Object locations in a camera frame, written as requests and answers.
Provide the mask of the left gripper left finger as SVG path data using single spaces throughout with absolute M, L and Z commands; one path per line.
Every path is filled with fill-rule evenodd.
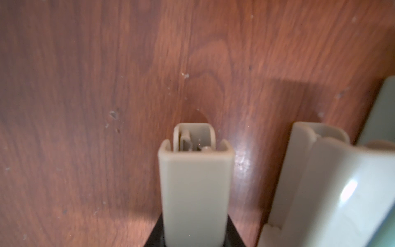
M 144 247 L 165 247 L 163 215 L 161 214 Z

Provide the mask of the light green pruner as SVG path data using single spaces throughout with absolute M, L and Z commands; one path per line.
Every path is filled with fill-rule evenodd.
M 361 130 L 357 145 L 367 146 L 377 140 L 395 143 L 395 77 L 384 80 L 370 113 Z M 370 247 L 393 247 L 395 245 L 395 207 L 369 242 Z

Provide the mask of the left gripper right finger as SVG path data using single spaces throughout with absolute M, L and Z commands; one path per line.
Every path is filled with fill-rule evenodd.
M 228 215 L 226 226 L 226 247 L 246 247 L 230 215 Z

